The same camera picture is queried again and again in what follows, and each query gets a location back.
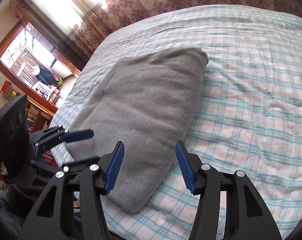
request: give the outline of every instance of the floral patterned curtain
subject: floral patterned curtain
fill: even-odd
[[[11,0],[16,14],[48,36],[80,70],[110,33],[154,15],[207,4],[248,5],[302,17],[296,0]]]

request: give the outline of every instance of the wooden door frame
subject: wooden door frame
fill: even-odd
[[[9,33],[5,36],[5,38],[0,42],[0,58],[3,53],[7,50],[12,41],[19,35],[19,33],[24,29],[24,25],[21,21],[17,22],[17,24],[9,31]],[[48,102],[45,98],[37,94],[31,87],[27,86],[22,82],[13,72],[7,68],[3,62],[0,60],[0,71],[15,84],[19,89],[21,89],[24,93],[26,93],[30,98],[32,98],[35,102],[48,109],[52,113],[56,113],[58,108]]]

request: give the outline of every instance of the silver screw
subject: silver screw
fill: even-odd
[[[211,166],[210,166],[209,164],[206,164],[206,163],[205,163],[205,164],[202,164],[202,165],[201,165],[201,169],[202,169],[202,170],[208,171],[210,168],[211,168]]]
[[[92,164],[91,166],[90,166],[90,170],[91,171],[96,171],[96,170],[98,170],[99,169],[99,165],[97,165],[97,164]]]
[[[244,171],[237,171],[236,175],[238,175],[239,177],[244,177],[245,173]]]
[[[62,177],[64,176],[64,172],[63,172],[63,171],[58,171],[58,172],[55,174],[55,176],[56,176],[57,178],[62,178]]]

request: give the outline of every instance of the checkered bedspread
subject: checkered bedspread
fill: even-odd
[[[245,171],[286,237],[302,217],[302,19],[297,16],[209,5],[118,30],[97,48],[51,126],[69,128],[121,57],[172,47],[199,47],[209,57],[184,140],[188,151],[219,171]],[[52,153],[59,165],[72,160],[64,145]],[[145,240],[188,239],[198,204],[178,166],[139,213],[127,214],[102,200],[111,231]],[[224,231],[224,193],[221,201],[217,239]]]

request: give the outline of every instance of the gray blanket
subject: gray blanket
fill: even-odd
[[[98,85],[70,130],[94,130],[91,140],[67,144],[75,160],[112,152],[125,155],[109,198],[141,210],[175,162],[201,94],[208,63],[201,49],[175,48],[119,60]]]

